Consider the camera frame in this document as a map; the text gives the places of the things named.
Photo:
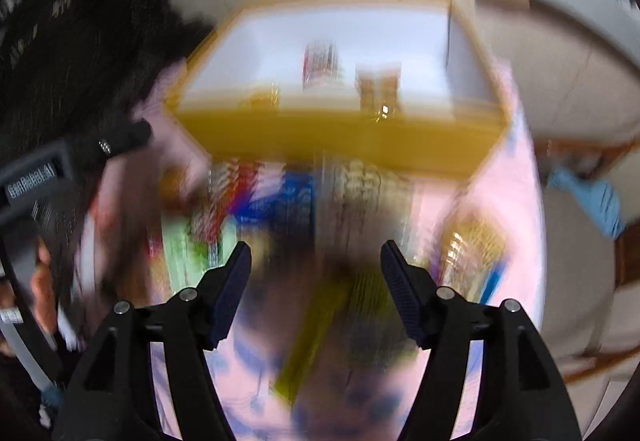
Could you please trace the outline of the person's left hand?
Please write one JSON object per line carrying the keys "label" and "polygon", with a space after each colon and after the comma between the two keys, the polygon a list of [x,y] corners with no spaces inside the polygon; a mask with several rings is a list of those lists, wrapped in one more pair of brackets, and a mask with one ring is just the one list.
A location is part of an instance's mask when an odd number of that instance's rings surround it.
{"label": "person's left hand", "polygon": [[[44,244],[43,239],[38,237],[35,257],[35,271],[29,280],[30,289],[34,295],[32,299],[32,315],[36,319],[41,331],[53,336],[58,330],[58,307],[53,291],[53,277],[50,270],[51,255]],[[13,308],[15,296],[9,282],[1,281],[1,310]],[[1,355],[14,357],[14,353],[9,347],[6,339],[1,338]]]}

